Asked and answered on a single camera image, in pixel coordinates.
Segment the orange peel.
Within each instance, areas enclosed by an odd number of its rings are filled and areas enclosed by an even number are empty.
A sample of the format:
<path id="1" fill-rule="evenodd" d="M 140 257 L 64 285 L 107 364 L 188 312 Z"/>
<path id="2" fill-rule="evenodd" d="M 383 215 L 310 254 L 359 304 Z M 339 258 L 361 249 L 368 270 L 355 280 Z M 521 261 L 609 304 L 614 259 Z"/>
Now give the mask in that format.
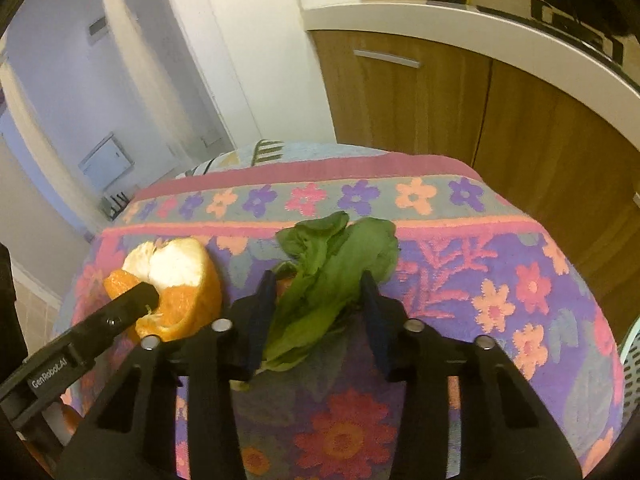
<path id="1" fill-rule="evenodd" d="M 158 306 L 134 323 L 130 333 L 135 340 L 190 337 L 221 315 L 221 279 L 205 246 L 194 237 L 144 242 L 103 280 L 111 299 L 141 283 L 158 292 Z"/>

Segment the green leafy vegetable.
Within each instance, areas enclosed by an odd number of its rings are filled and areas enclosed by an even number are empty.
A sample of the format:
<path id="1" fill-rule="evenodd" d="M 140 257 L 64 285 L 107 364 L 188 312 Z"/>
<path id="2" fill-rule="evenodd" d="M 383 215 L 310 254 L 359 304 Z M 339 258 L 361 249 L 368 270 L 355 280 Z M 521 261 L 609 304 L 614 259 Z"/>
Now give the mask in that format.
<path id="1" fill-rule="evenodd" d="M 337 330 L 360 295 L 369 272 L 375 283 L 395 272 L 400 254 L 394 222 L 345 211 L 282 229 L 276 241 L 288 260 L 274 268 L 288 284 L 271 321 L 262 372 L 286 372 L 303 362 L 323 337 Z"/>

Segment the light blue perforated trash basket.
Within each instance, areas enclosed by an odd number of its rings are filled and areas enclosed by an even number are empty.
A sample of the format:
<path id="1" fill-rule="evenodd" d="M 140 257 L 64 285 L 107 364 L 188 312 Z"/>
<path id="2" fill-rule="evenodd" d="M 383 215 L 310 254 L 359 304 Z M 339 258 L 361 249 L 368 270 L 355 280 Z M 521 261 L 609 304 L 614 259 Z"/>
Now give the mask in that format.
<path id="1" fill-rule="evenodd" d="M 640 318 L 626 333 L 620 347 L 620 362 L 624 376 L 623 426 L 626 426 L 638 408 L 640 398 Z"/>

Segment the floral purple tablecloth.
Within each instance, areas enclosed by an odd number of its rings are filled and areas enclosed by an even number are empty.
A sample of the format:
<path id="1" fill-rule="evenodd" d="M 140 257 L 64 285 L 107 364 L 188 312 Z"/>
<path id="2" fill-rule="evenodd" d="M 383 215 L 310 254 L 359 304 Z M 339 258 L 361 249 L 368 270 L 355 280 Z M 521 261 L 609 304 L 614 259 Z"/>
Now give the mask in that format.
<path id="1" fill-rule="evenodd" d="M 399 261 L 382 293 L 446 337 L 494 338 L 582 470 L 597 466 L 623 426 L 623 369 L 608 321 L 544 227 L 444 156 L 335 156 L 153 185 L 96 239 L 54 329 L 63 333 L 102 307 L 104 278 L 141 243 L 196 238 L 236 299 L 283 259 L 280 229 L 335 211 L 394 222 Z M 355 322 L 292 370 L 234 394 L 247 475 L 384 479 L 403 397 L 402 385 L 376 369 Z"/>

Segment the wooden base cabinets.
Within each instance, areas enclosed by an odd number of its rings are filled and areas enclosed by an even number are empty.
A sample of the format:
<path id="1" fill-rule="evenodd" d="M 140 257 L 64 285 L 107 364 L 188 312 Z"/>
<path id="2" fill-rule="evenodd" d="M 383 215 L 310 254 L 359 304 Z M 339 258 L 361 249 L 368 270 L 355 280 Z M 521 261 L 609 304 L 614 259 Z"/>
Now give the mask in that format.
<path id="1" fill-rule="evenodd" d="M 639 153 L 541 79 L 438 42 L 311 35 L 337 140 L 439 154 L 537 219 L 623 338 L 639 314 Z"/>

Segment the black glass gas hob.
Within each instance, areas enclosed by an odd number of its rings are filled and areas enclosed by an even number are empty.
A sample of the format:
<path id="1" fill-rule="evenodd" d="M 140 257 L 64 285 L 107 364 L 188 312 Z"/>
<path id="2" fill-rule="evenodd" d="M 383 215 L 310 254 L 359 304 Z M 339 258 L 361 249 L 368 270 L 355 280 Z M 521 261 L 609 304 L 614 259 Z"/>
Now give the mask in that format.
<path id="1" fill-rule="evenodd" d="M 620 76 L 634 90 L 639 91 L 639 62 L 625 61 L 628 41 L 599 32 L 571 16 L 552 8 L 544 0 L 530 0 L 529 16 L 521 16 L 489 6 L 477 6 L 482 13 L 544 32 L 570 44 Z"/>

